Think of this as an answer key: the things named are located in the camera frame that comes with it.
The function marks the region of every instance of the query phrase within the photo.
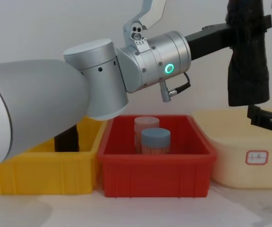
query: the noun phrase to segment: white label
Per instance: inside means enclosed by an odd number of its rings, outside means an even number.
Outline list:
[[[247,152],[246,163],[248,165],[266,165],[268,162],[268,151],[251,150]]]

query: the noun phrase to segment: blue-gray lid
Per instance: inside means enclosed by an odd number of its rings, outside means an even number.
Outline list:
[[[144,129],[141,132],[141,144],[149,148],[167,148],[170,146],[170,131],[162,128]]]

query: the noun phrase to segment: white wall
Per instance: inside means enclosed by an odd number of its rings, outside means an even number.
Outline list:
[[[267,14],[272,13],[271,1],[264,0]],[[224,23],[227,2],[167,0],[163,19],[147,32],[148,37],[170,30],[188,35],[203,26]],[[105,37],[122,47],[122,26],[139,12],[141,4],[141,0],[0,0],[0,62],[62,59],[66,48]],[[266,44],[271,76],[271,101],[266,105],[272,106],[272,29]],[[225,49],[195,60],[189,71],[192,87],[171,103],[162,102],[159,85],[129,95],[126,114],[185,114],[227,107],[230,57],[231,50]],[[178,76],[168,86],[182,83],[184,77]]]

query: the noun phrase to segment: yellow plastic bin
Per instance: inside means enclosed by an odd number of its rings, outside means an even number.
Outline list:
[[[50,140],[1,163],[0,195],[92,193],[106,124],[89,118],[78,124],[80,152],[55,152]]]
[[[233,188],[272,188],[272,131],[252,126],[245,108],[198,111],[193,118],[217,149],[212,171],[216,182]]]

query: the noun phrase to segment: jar lid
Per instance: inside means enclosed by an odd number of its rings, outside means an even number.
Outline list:
[[[148,148],[167,148],[170,146],[170,131],[162,128],[144,129],[141,143]]]
[[[137,117],[134,122],[135,131],[142,131],[147,128],[158,128],[160,124],[160,120],[157,117]]]
[[[157,117],[137,117],[134,122],[135,124],[159,124],[160,120]]]

